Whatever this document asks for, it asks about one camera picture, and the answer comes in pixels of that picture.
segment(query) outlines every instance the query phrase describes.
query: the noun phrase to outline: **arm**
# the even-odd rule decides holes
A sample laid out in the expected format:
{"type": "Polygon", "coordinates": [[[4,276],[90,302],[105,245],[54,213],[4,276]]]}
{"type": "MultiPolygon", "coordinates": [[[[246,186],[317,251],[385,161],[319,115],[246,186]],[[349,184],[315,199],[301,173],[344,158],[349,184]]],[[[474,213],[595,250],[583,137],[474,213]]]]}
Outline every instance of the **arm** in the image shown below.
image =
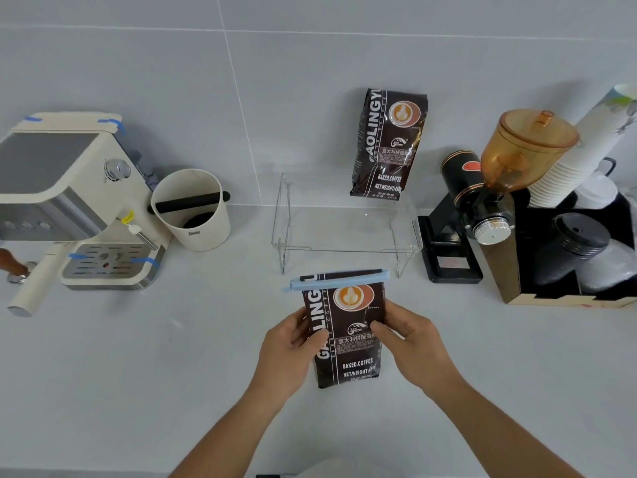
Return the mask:
{"type": "Polygon", "coordinates": [[[458,428],[491,478],[582,478],[464,380],[429,319],[389,300],[386,311],[386,325],[372,322],[372,331],[402,375],[458,428]]]}
{"type": "Polygon", "coordinates": [[[239,402],[199,441],[171,478],[242,478],[263,433],[297,392],[327,331],[308,338],[305,307],[268,330],[254,377],[239,402]]]}

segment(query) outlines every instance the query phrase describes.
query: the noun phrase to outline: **white countertop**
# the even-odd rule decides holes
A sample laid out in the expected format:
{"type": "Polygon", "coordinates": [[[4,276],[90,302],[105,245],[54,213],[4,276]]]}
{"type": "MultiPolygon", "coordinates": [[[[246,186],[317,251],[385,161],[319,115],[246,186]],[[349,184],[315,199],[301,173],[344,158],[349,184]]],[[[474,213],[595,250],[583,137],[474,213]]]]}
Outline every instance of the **white countertop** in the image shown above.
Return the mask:
{"type": "MultiPolygon", "coordinates": [[[[56,282],[36,317],[20,319],[4,309],[15,288],[0,283],[0,468],[170,471],[241,395],[266,330],[303,304],[281,292],[291,278],[395,264],[293,252],[283,276],[274,208],[229,213],[222,246],[195,254],[173,241],[140,292],[56,282]]],[[[45,248],[6,247],[21,260],[45,248]]],[[[637,475],[637,310],[507,306],[486,273],[479,285],[436,285],[417,256],[387,297],[430,317],[464,376],[586,476],[637,475]]],[[[249,475],[330,456],[409,476],[484,476],[386,350],[378,379],[319,390],[310,372],[249,475]]]]}

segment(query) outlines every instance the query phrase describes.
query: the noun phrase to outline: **clear acrylic shelf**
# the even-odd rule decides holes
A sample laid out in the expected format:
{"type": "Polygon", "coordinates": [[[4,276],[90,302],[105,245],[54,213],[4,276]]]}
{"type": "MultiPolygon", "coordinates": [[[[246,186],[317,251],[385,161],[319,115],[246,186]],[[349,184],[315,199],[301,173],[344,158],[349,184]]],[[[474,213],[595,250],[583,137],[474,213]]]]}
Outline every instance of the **clear acrylic shelf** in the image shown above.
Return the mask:
{"type": "Polygon", "coordinates": [[[400,200],[388,201],[352,197],[349,187],[350,173],[281,175],[272,229],[281,273],[291,250],[367,252],[395,254],[400,277],[410,258],[421,251],[416,209],[406,192],[400,200]]]}

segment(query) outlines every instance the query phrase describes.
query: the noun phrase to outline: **stack of paper cups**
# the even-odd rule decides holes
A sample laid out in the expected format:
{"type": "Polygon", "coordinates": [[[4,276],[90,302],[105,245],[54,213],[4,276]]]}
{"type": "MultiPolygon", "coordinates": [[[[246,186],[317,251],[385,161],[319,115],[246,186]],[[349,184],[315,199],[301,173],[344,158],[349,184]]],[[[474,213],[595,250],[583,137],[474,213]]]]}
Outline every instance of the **stack of paper cups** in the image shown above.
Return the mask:
{"type": "Polygon", "coordinates": [[[580,142],[529,186],[530,206],[555,208],[593,174],[601,160],[637,121],[637,84],[613,87],[575,127],[580,142]]]}

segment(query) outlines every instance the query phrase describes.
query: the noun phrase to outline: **coffee bag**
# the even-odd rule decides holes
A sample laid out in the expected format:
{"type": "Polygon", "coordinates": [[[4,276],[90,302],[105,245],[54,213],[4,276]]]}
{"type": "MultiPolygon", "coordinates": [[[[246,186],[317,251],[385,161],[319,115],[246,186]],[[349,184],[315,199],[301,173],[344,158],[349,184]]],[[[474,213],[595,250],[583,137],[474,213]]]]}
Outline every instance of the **coffee bag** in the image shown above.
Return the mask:
{"type": "MultiPolygon", "coordinates": [[[[378,272],[381,270],[322,273],[301,277],[301,281],[344,279],[378,272]]],[[[306,290],[303,299],[310,333],[324,328],[329,331],[327,344],[314,358],[319,387],[378,377],[381,344],[371,332],[370,323],[385,320],[385,285],[380,282],[306,290]]]]}
{"type": "Polygon", "coordinates": [[[400,198],[420,143],[427,108],[424,94],[367,91],[350,195],[400,198]]]}

